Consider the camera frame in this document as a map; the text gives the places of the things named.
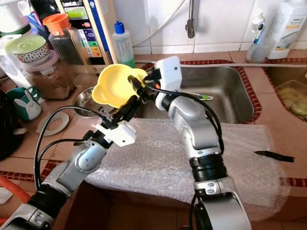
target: teal mug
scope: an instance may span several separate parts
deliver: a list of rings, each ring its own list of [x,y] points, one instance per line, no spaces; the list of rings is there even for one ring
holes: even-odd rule
[[[42,108],[37,103],[41,94],[36,88],[30,87],[28,89],[19,87],[12,89],[6,93],[9,99],[14,101],[18,117],[23,121],[32,121],[37,118]]]

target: stainless steel sink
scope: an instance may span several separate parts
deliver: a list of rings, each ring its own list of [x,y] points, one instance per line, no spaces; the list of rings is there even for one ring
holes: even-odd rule
[[[254,108],[240,74],[231,67],[181,67],[181,89],[213,96],[206,103],[224,123],[243,123],[254,114]],[[153,102],[141,107],[140,118],[168,118]]]

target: bubble wrap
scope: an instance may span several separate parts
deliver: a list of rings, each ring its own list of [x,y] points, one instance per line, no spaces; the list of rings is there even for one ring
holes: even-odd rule
[[[99,188],[164,196],[190,203],[193,176],[183,140],[169,120],[133,119],[135,144],[113,145],[101,167],[86,178]],[[266,219],[278,212],[290,192],[280,185],[285,174],[278,161],[254,151],[272,150],[264,126],[221,124],[223,159],[233,177],[250,220]]]

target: white rabbit figurine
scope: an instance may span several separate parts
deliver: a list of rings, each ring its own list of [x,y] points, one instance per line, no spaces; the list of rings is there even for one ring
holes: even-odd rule
[[[26,103],[26,102],[24,102],[20,99],[14,99],[14,102],[18,106],[23,107],[25,109],[24,113],[22,113],[22,117],[23,117],[22,120],[32,121],[40,115],[42,108],[37,102],[35,102],[33,100],[32,96],[30,95],[30,93],[27,90],[25,90],[24,93],[29,100],[28,103]]]

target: sink basin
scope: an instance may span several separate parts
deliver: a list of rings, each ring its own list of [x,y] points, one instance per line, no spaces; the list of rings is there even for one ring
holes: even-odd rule
[[[205,101],[217,114],[220,122],[244,123],[254,114],[254,107],[240,74],[231,67],[181,67],[181,89],[185,92],[213,96]],[[139,118],[168,118],[154,102],[142,106]]]
[[[307,68],[270,67],[266,71],[283,106],[298,118],[307,119],[303,114],[299,116],[297,108],[294,110],[299,100],[307,101]]]

